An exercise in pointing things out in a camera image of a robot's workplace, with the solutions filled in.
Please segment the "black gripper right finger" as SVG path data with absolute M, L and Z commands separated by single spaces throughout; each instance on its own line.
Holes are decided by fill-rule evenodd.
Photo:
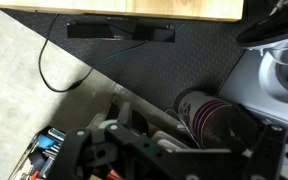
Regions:
M 287 136 L 284 128 L 267 125 L 246 165 L 243 180 L 279 180 Z

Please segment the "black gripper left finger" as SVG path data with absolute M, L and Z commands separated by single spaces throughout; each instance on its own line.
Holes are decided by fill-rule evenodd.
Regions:
M 95 132 L 77 129 L 66 134 L 47 180 L 107 178 L 114 172 L 124 177 L 123 127 L 106 127 Z

